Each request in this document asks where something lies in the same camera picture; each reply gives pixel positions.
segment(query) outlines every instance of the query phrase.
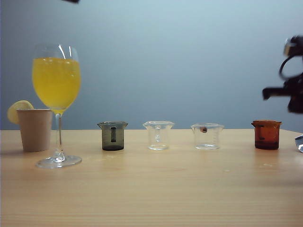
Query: wine glass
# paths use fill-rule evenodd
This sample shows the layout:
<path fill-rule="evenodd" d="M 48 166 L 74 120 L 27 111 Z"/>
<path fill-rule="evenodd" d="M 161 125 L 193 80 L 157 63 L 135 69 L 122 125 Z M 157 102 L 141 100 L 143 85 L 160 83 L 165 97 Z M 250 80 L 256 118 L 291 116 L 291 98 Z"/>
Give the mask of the wine glass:
<path fill-rule="evenodd" d="M 77 51 L 61 44 L 39 44 L 35 47 L 32 80 L 40 100 L 55 114 L 57 148 L 53 156 L 40 160 L 36 166 L 60 168 L 81 162 L 78 156 L 65 155 L 61 140 L 61 118 L 76 99 L 81 76 Z"/>

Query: lemon slice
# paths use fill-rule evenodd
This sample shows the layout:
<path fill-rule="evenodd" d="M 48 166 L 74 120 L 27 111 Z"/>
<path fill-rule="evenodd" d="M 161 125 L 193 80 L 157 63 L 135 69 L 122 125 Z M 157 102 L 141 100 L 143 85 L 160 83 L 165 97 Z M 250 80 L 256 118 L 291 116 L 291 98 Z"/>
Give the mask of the lemon slice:
<path fill-rule="evenodd" d="M 33 108 L 33 105 L 27 100 L 17 101 L 8 109 L 8 119 L 14 124 L 19 124 L 17 110 L 28 110 Z"/>

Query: glass beaker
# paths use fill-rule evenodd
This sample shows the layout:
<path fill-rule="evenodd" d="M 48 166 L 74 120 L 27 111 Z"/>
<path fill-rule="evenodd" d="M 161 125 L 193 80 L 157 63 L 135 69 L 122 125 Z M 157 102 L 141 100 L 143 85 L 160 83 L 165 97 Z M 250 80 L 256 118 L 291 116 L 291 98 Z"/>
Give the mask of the glass beaker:
<path fill-rule="evenodd" d="M 213 123 L 197 123 L 191 126 L 195 137 L 195 148 L 198 149 L 218 149 L 219 132 L 223 125 Z"/>
<path fill-rule="evenodd" d="M 143 126 L 148 132 L 149 149 L 163 150 L 169 148 L 169 130 L 174 126 L 173 122 L 168 121 L 149 121 Z"/>
<path fill-rule="evenodd" d="M 251 123 L 255 127 L 255 147 L 265 150 L 279 148 L 279 132 L 282 122 L 273 120 L 256 120 Z"/>
<path fill-rule="evenodd" d="M 103 150 L 124 149 L 124 128 L 127 122 L 100 122 L 97 125 L 102 130 Z"/>

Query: black object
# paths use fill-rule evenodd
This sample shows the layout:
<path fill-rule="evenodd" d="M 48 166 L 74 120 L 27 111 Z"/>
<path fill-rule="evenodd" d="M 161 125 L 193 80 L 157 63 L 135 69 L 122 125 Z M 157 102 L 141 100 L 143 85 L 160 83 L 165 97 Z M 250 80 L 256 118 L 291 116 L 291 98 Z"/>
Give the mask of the black object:
<path fill-rule="evenodd" d="M 294 36 L 285 43 L 284 54 L 288 56 L 281 64 L 279 75 L 285 80 L 283 87 L 267 87 L 263 89 L 263 98 L 271 96 L 290 96 L 288 111 L 303 114 L 303 73 L 286 77 L 283 73 L 284 65 L 295 56 L 303 57 L 303 36 Z"/>
<path fill-rule="evenodd" d="M 63 0 L 63 1 L 70 1 L 70 2 L 73 2 L 73 3 L 79 3 L 80 0 Z"/>

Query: light blue wall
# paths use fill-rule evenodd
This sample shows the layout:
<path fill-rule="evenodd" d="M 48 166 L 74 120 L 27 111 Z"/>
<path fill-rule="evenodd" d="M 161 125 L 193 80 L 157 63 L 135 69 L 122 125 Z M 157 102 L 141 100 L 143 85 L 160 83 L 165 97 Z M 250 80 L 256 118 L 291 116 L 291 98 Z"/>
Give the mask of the light blue wall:
<path fill-rule="evenodd" d="M 128 129 L 148 120 L 252 128 L 274 119 L 303 132 L 289 98 L 261 95 L 283 84 L 284 41 L 303 35 L 302 12 L 302 0 L 2 0 L 1 128 L 18 128 L 6 118 L 17 100 L 44 108 L 31 82 L 33 47 L 60 42 L 76 47 L 82 73 L 65 129 L 115 120 Z M 294 60 L 285 72 L 302 70 Z"/>

